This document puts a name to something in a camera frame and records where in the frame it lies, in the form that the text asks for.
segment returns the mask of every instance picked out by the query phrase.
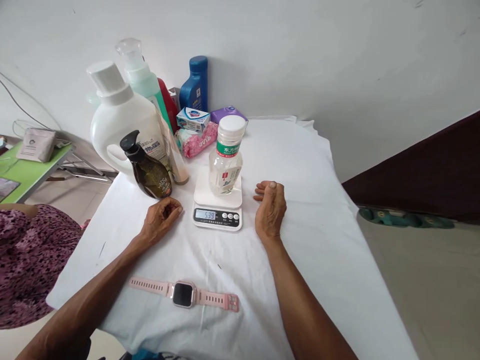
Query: white cloth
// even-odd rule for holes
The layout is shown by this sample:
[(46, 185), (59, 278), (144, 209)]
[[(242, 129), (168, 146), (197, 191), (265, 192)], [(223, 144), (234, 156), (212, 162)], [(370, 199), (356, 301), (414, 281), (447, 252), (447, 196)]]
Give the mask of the white cloth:
[[(162, 282), (188, 280), (198, 288), (239, 296), (240, 311), (196, 305), (125, 286), (101, 329), (126, 350), (169, 351), (202, 359), (293, 359), (282, 324), (266, 252), (254, 227), (256, 184), (285, 185), (288, 210), (281, 235), (310, 289), (359, 359), (417, 359), (379, 269), (337, 180), (328, 140), (294, 123), (251, 120), (241, 143), (243, 228), (226, 232), (192, 221), (193, 192), (209, 150), (188, 160), (191, 179), (175, 186), (181, 221), (133, 270)], [(47, 298), (60, 308), (110, 263), (139, 232), (145, 196), (120, 174)]]

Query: pink package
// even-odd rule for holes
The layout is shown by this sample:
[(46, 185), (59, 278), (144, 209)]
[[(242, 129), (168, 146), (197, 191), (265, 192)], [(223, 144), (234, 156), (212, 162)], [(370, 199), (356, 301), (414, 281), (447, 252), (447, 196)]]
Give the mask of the pink package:
[(191, 130), (180, 129), (175, 136), (180, 143), (180, 150), (183, 152), (183, 155), (187, 158), (193, 158), (217, 140), (218, 131), (219, 125), (209, 122), (201, 135)]

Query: watch face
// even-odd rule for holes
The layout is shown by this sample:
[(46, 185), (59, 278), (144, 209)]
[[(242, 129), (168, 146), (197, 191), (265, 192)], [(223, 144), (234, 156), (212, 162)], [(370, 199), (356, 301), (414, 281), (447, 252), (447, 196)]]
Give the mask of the watch face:
[(191, 285), (177, 282), (173, 289), (173, 303), (175, 305), (189, 308), (192, 306), (192, 293), (194, 288)]

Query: hand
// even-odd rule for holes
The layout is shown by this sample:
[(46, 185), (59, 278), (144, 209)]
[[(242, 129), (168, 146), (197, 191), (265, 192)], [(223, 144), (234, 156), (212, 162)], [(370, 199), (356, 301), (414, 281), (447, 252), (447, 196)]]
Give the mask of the hand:
[(255, 230), (265, 245), (269, 240), (280, 240), (280, 226), (287, 211), (284, 186), (275, 181), (262, 181), (256, 185), (255, 200), (261, 201), (256, 211)]
[(169, 232), (183, 210), (182, 204), (173, 197), (166, 197), (150, 206), (143, 227), (134, 241), (149, 249)]

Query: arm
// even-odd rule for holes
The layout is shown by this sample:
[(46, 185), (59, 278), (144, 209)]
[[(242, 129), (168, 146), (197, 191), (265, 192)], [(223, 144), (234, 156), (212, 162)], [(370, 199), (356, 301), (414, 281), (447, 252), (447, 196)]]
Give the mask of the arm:
[(262, 181), (256, 186), (259, 195), (253, 198), (261, 204), (255, 230), (268, 256), (283, 327), (295, 359), (357, 359), (282, 244), (280, 227), (287, 210), (283, 185)]
[(78, 354), (109, 313), (137, 261), (171, 229), (182, 211), (171, 197), (150, 206), (140, 233), (56, 312), (17, 360), (68, 359)]

